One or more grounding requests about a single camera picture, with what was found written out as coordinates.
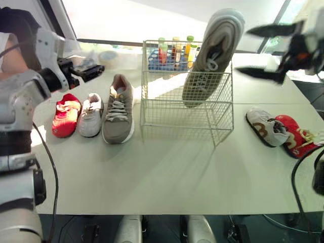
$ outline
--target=metal wire frame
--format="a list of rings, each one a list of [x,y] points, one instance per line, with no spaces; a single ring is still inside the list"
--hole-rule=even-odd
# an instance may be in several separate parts
[[[188,42],[166,43],[170,50],[176,44],[185,47]],[[145,137],[144,131],[149,131],[151,137],[156,138],[211,139],[216,147],[234,129],[232,64],[224,73],[190,72],[186,65],[163,69],[149,60],[157,48],[156,40],[143,43],[142,136]],[[207,94],[196,86],[202,77]],[[156,133],[153,128],[163,129],[163,132]]]

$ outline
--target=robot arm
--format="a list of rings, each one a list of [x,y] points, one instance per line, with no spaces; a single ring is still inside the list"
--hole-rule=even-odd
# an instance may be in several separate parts
[[[30,132],[34,109],[57,90],[79,85],[99,76],[104,66],[73,68],[70,59],[59,58],[64,39],[38,29],[36,55],[42,70],[28,70],[0,82],[0,239],[1,242],[41,242],[42,226],[35,206],[46,199],[41,169],[35,169]]]
[[[307,75],[324,68],[324,7],[309,14],[308,18],[292,25],[265,25],[248,31],[260,37],[292,36],[288,51],[274,71],[268,68],[240,67],[238,71],[252,77],[284,82],[289,70],[305,69]]]

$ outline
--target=red and white shoe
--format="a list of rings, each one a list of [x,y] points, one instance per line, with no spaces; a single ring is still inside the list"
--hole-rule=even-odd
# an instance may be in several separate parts
[[[290,116],[278,115],[275,119],[288,128],[289,137],[283,147],[291,157],[301,158],[305,153],[318,146],[314,144],[315,135],[309,130],[299,128],[297,122]]]
[[[72,94],[66,94],[56,102],[56,113],[52,124],[52,133],[58,138],[66,138],[73,134],[77,118],[80,115],[81,103]]]

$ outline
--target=white table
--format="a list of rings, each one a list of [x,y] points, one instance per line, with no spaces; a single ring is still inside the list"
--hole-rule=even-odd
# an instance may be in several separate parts
[[[140,84],[140,71],[123,73],[133,86]],[[89,92],[97,92],[107,101],[113,74],[108,71],[100,78],[72,90],[72,93],[83,100]],[[290,158],[282,148],[264,146],[246,123],[245,113],[259,104],[274,115],[291,115],[302,128],[314,132],[324,127],[324,121],[292,82],[277,87],[234,74],[233,86],[235,129],[213,153],[207,142],[155,139],[143,143],[139,128],[140,104],[134,106],[136,130],[133,138],[123,145],[105,144],[101,135],[84,138],[74,133],[67,139],[56,138],[51,134],[51,122],[55,112],[54,103],[62,94],[54,94],[50,101],[36,109],[34,120],[41,131],[46,131],[46,142],[58,171],[60,190],[57,213],[297,212],[290,183],[296,160]],[[262,96],[251,97],[250,91],[264,86],[267,90],[260,91],[264,98],[262,103]],[[271,101],[273,97],[270,94],[277,94],[277,99],[283,104]],[[50,214],[54,199],[54,174],[39,139],[37,136],[32,139],[36,144],[32,150],[47,181],[47,199],[37,207],[37,211]],[[311,189],[315,156],[313,154],[301,164],[296,175],[305,211],[322,210],[323,197]]]

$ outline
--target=shoe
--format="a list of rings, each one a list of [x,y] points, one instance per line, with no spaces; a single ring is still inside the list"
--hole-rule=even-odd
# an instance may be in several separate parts
[[[260,107],[250,109],[246,119],[262,142],[269,147],[283,145],[289,137],[286,127]]]
[[[95,137],[100,132],[103,102],[98,94],[91,93],[83,102],[77,129],[84,137]]]
[[[56,103],[56,113],[52,124],[52,133],[58,138],[66,138],[73,134],[77,118],[80,115],[81,103],[72,94],[66,94]]]
[[[213,72],[225,71],[243,34],[244,24],[244,16],[235,9],[222,9],[210,18],[200,52],[183,87],[182,100],[186,107],[200,105],[216,90],[223,75],[213,75]]]
[[[297,122],[288,115],[278,115],[276,119],[282,122],[289,132],[289,138],[283,144],[286,152],[293,158],[301,158],[305,153],[317,147],[313,143],[315,135],[299,128]]]
[[[107,114],[102,125],[102,136],[106,143],[125,143],[133,135],[133,102],[133,87],[124,75],[116,74],[110,87]]]

